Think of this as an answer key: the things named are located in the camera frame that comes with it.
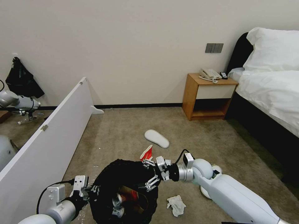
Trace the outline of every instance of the white bedsheet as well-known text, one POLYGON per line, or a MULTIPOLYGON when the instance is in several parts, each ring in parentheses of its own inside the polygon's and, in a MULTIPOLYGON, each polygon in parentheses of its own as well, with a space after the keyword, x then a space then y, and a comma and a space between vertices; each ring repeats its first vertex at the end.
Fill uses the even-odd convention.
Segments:
POLYGON ((299 137, 299 71, 239 71, 231 76, 239 82, 236 92, 299 137))
POLYGON ((244 70, 244 68, 234 68, 228 73, 228 76, 231 77, 233 80, 239 82, 244 70))

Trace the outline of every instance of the metal hinge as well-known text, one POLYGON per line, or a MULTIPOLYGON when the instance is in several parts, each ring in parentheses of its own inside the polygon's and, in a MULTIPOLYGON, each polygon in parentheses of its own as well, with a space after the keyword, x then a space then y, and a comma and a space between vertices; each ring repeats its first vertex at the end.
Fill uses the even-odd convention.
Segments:
POLYGON ((48 125, 45 124, 40 129, 43 130, 43 131, 45 131, 47 128, 48 128, 48 125))

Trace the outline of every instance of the wall switch panel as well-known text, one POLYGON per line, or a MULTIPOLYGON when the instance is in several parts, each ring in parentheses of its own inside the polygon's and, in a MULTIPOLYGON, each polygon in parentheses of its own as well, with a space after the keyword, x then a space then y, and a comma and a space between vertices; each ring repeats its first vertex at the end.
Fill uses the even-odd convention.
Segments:
POLYGON ((212 48, 215 48, 215 44, 206 44, 206 53, 212 53, 212 48))
POLYGON ((221 53, 223 44, 206 44, 206 53, 221 53))

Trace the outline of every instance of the white telephone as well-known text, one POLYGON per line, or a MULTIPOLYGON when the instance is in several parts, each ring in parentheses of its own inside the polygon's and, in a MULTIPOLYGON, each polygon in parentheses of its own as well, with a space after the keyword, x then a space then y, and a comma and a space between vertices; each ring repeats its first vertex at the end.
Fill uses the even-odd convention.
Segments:
POLYGON ((207 81, 211 81, 215 84, 218 82, 216 79, 222 79, 221 75, 219 75, 213 69, 206 69, 206 68, 200 69, 199 78, 207 80, 207 81))

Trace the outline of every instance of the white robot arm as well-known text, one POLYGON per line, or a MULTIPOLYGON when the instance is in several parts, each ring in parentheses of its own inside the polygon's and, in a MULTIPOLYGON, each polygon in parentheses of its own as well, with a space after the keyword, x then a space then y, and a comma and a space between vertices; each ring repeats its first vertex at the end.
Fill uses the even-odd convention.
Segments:
MULTIPOLYGON (((182 163, 176 161, 170 164, 170 160, 159 156, 156 162, 143 160, 143 166, 154 167, 158 174, 142 187, 147 191, 154 189, 160 183, 160 179, 190 182, 202 186, 211 199, 238 223, 289 224, 280 219, 260 196, 231 176, 213 170, 206 160, 194 159, 190 153, 184 154, 182 163)), ((76 176, 75 179, 78 178, 86 180, 86 176, 76 176)), ((70 198, 64 201, 59 198, 62 195, 64 199, 64 194, 59 193, 62 189, 61 192, 64 192, 64 186, 48 188, 48 197, 53 197, 54 200, 48 204, 45 214, 30 216, 19 224, 69 224, 88 202, 88 196, 84 193, 88 191, 86 186, 86 181, 75 184, 70 198)))
POLYGON ((35 99, 18 96, 14 92, 4 90, 0 92, 0 106, 5 108, 9 105, 19 110, 36 110, 40 106, 40 102, 35 99))

